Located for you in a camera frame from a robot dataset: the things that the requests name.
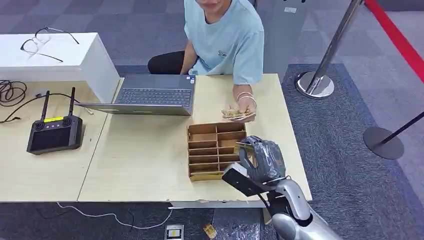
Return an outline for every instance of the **bracelet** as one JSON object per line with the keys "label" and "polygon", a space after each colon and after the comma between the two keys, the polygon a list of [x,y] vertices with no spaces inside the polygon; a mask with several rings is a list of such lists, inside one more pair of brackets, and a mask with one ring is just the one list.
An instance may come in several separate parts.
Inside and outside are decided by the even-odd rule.
{"label": "bracelet", "polygon": [[254,102],[254,108],[256,108],[256,100],[252,96],[242,96],[242,97],[240,97],[240,99],[242,99],[242,98],[250,98],[250,99],[252,99],[253,102]]}
{"label": "bracelet", "polygon": [[243,95],[243,94],[249,94],[252,98],[253,98],[253,94],[251,94],[250,92],[248,92],[248,91],[244,91],[244,92],[240,92],[238,95],[237,95],[237,97],[235,98],[236,100],[236,102],[238,103],[239,102],[239,98],[240,98],[240,96],[241,95]]}

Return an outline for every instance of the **black pants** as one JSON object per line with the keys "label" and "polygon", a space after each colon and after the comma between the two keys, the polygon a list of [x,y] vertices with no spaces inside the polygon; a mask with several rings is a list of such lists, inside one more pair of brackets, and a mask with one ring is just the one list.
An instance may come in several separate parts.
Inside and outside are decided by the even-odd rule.
{"label": "black pants", "polygon": [[184,51],[169,52],[152,57],[147,64],[151,74],[176,74],[181,73],[184,61]]}

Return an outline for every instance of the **cardboard organizer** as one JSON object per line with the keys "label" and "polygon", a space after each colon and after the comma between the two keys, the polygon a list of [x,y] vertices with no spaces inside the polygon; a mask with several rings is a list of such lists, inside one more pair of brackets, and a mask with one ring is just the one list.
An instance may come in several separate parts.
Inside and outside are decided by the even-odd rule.
{"label": "cardboard organizer", "polygon": [[219,122],[189,125],[188,176],[191,181],[219,180],[232,163],[239,163],[236,142],[245,139],[244,123]]}

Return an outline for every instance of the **light blue t-shirt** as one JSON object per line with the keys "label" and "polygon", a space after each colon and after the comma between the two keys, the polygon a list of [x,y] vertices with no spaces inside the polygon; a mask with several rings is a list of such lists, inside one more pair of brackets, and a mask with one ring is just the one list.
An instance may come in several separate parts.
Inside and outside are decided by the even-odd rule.
{"label": "light blue t-shirt", "polygon": [[264,27],[248,0],[232,0],[221,19],[208,24],[196,0],[184,0],[185,34],[199,56],[191,75],[233,74],[234,84],[262,79]]}

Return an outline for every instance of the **controller screen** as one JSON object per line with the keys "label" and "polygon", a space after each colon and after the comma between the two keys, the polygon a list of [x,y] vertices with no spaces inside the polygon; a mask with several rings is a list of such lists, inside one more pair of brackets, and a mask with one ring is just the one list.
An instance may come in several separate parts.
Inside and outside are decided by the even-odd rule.
{"label": "controller screen", "polygon": [[66,147],[69,144],[71,127],[36,131],[32,137],[31,151]]}

